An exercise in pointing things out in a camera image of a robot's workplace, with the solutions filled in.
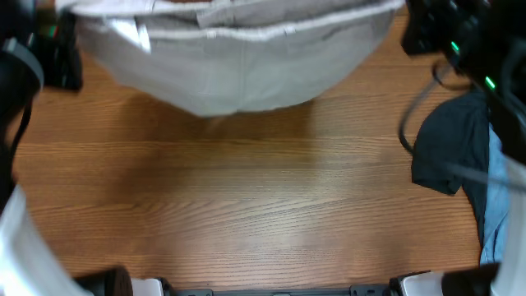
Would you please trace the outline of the beige shorts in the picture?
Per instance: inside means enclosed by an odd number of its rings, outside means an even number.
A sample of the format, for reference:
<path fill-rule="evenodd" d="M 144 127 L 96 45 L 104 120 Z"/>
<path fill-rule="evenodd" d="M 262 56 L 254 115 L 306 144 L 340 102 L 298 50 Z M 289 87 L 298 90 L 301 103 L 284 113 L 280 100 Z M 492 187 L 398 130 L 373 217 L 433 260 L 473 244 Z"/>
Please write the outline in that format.
<path fill-rule="evenodd" d="M 301 104 L 387 35 L 401 0 L 66 0 L 81 48 L 113 78 L 197 116 Z"/>

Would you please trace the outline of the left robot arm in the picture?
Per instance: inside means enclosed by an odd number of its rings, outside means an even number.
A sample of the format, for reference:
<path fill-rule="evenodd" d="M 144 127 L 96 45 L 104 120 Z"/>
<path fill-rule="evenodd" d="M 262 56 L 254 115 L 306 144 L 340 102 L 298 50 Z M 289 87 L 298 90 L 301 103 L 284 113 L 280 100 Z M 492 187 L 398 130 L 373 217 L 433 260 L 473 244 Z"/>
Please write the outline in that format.
<path fill-rule="evenodd" d="M 19 181 L 18 150 L 46 88 L 77 92 L 83 69 L 76 18 L 54 1 L 1 0 L 1 293 L 3 295 L 168 295 L 162 280 L 123 266 L 74 277 L 38 231 Z"/>

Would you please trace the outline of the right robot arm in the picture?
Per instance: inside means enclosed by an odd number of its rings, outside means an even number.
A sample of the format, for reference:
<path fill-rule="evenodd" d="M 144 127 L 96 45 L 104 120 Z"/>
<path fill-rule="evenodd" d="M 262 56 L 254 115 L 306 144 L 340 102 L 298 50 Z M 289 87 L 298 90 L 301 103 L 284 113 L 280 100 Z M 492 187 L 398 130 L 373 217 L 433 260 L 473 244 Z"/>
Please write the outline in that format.
<path fill-rule="evenodd" d="M 479 267 L 395 277 L 390 295 L 522 295 L 525 292 L 525 4 L 410 1 L 407 55 L 443 53 L 432 84 L 454 71 L 461 96 L 439 105 L 415 142 L 412 180 L 446 195 L 464 190 L 482 246 Z"/>

